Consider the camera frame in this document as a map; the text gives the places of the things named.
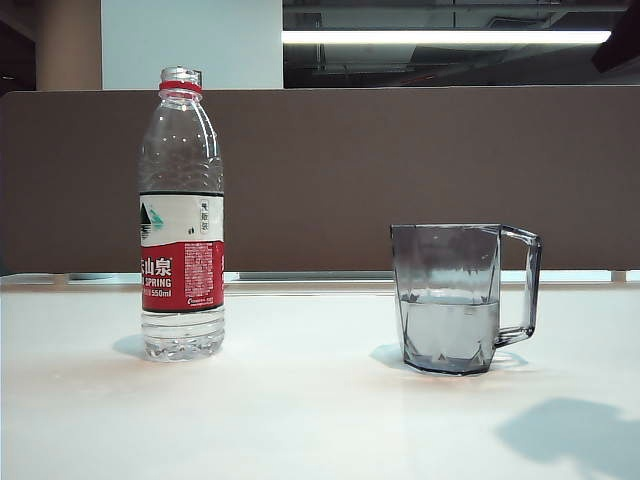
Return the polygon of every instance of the water bottle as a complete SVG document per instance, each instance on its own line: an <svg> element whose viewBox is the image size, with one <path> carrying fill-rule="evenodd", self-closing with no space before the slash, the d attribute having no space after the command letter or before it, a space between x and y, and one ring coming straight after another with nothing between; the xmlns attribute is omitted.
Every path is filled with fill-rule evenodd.
<svg viewBox="0 0 640 480"><path fill-rule="evenodd" d="M223 177L202 74L162 70L138 168L142 334L148 358L211 356L224 339Z"/></svg>

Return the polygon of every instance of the mountain logo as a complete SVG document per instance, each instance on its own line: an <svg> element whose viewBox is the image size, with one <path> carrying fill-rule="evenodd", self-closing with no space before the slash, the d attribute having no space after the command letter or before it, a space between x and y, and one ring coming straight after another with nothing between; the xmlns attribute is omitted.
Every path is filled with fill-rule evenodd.
<svg viewBox="0 0 640 480"><path fill-rule="evenodd" d="M142 203L140 205L140 236L143 239L149 237L151 229L159 230L164 226L162 217L158 215L152 208L147 209L147 206Z"/></svg>

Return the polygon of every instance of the transparent mug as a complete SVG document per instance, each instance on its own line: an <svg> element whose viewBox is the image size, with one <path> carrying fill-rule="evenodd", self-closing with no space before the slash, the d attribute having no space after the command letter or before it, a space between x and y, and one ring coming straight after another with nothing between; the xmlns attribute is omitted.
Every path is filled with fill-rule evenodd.
<svg viewBox="0 0 640 480"><path fill-rule="evenodd" d="M525 312L500 327L502 237L528 245ZM404 362L465 375L489 370L496 348L535 330L542 240L500 224L392 225L398 330Z"/></svg>

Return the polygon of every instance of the bottle label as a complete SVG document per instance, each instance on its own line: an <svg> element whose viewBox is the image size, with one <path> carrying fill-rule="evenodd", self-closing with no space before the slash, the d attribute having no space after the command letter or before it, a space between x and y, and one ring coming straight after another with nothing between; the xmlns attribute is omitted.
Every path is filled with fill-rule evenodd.
<svg viewBox="0 0 640 480"><path fill-rule="evenodd" d="M193 312L223 304L221 194L140 195L142 308Z"/></svg>

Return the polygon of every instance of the ceiling light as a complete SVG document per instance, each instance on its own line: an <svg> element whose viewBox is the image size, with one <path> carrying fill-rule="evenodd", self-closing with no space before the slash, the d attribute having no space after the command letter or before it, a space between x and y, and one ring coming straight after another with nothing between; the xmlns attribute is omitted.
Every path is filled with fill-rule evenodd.
<svg viewBox="0 0 640 480"><path fill-rule="evenodd" d="M409 45L587 45L611 32L576 30L287 30L285 44Z"/></svg>

